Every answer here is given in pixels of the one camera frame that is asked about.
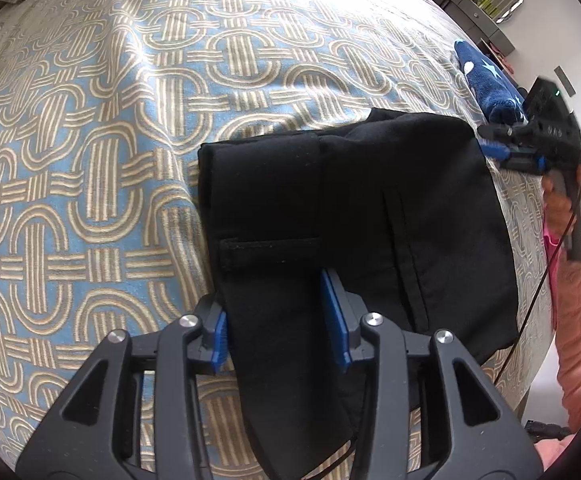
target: patterned blanket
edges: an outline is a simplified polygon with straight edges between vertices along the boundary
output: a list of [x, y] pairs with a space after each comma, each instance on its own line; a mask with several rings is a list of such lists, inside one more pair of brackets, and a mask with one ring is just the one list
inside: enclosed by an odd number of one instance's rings
[[[0, 0], [0, 455], [14, 464], [109, 330], [158, 330], [208, 292], [202, 142], [350, 123], [373, 106], [476, 126], [457, 38], [430, 0]], [[491, 171], [523, 318], [545, 267], [540, 189]], [[545, 287], [505, 377], [510, 404], [551, 337]], [[200, 379], [200, 399], [216, 478], [263, 478], [230, 371]], [[151, 468], [150, 384], [143, 414]]]

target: silver bolt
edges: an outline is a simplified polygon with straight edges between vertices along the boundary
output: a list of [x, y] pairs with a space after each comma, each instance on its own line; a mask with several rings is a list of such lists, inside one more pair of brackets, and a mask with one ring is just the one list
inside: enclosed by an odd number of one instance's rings
[[181, 316], [179, 318], [179, 324], [184, 328], [190, 328], [195, 326], [200, 321], [200, 318], [194, 314], [186, 314], [186, 316]]
[[364, 321], [370, 326], [379, 326], [384, 322], [384, 316], [376, 312], [369, 312], [364, 316]]
[[123, 330], [112, 330], [108, 333], [108, 341], [111, 343], [121, 343], [126, 338], [126, 332]]
[[445, 328], [442, 328], [441, 330], [437, 330], [437, 333], [435, 334], [435, 338], [440, 343], [446, 344], [446, 343], [452, 343], [455, 339], [455, 336], [452, 335], [452, 332], [450, 330], [446, 330]]

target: black pants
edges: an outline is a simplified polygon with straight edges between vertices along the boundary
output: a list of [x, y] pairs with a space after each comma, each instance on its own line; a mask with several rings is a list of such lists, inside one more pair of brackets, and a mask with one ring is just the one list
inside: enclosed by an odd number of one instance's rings
[[334, 367], [322, 267], [402, 329], [452, 330], [480, 363], [517, 337], [509, 235], [464, 121], [374, 109], [332, 130], [205, 144], [199, 160], [242, 411], [271, 478], [300, 478], [357, 431], [365, 377]]

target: star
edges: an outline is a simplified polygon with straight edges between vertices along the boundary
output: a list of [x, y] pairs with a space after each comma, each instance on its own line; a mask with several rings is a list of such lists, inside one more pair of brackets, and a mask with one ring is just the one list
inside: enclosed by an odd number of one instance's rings
[[497, 72], [497, 69], [496, 69], [496, 68], [495, 68], [493, 65], [491, 65], [490, 63], [484, 63], [482, 66], [483, 66], [483, 67], [484, 67], [486, 70], [490, 70], [490, 71], [493, 73], [493, 75], [494, 75], [495, 77], [499, 77], [499, 78], [501, 78], [501, 76], [500, 76], [500, 75], [499, 75], [499, 73]]

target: navy blue plush fabric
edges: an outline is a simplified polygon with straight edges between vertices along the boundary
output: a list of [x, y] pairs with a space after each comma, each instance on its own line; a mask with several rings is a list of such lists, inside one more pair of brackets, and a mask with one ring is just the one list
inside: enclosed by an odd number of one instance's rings
[[455, 51], [468, 86], [488, 122], [512, 126], [524, 121], [523, 97], [499, 67], [467, 41], [457, 40]]

